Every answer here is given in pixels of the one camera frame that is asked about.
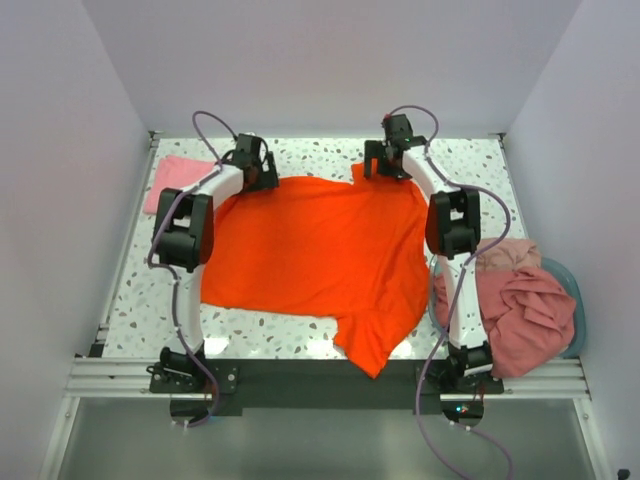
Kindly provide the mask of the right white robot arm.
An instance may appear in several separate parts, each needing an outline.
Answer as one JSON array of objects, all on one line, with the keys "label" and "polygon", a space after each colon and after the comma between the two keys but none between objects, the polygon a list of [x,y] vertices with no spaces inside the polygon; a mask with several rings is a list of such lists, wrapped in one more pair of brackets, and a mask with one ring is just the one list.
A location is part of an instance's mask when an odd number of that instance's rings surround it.
[{"label": "right white robot arm", "polygon": [[475,274],[481,240],[479,189],[453,180],[431,156],[435,137],[415,134],[399,108],[386,114],[381,125],[384,138],[364,145],[364,177],[411,180],[427,197],[425,241],[447,287],[447,368],[456,378],[488,373],[493,359]]}]

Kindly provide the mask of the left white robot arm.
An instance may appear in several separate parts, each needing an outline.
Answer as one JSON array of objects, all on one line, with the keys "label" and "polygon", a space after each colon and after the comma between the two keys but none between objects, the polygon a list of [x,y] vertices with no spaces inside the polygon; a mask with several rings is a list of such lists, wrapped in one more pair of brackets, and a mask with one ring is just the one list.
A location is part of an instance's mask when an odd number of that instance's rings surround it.
[{"label": "left white robot arm", "polygon": [[278,186],[274,155],[266,140],[241,133],[206,175],[185,187],[161,191],[147,264],[164,268],[172,276],[176,351],[196,354],[204,348],[201,283],[213,253],[216,208],[236,195]]}]

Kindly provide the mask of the orange t shirt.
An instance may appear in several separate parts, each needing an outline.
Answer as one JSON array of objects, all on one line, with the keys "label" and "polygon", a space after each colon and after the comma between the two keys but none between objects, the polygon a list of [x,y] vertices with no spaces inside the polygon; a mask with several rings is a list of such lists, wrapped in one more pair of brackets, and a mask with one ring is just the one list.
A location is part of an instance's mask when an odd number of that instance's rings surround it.
[{"label": "orange t shirt", "polygon": [[205,304],[331,317],[334,344],[376,377],[416,328],[428,296],[427,203],[412,181],[290,177],[215,214]]}]

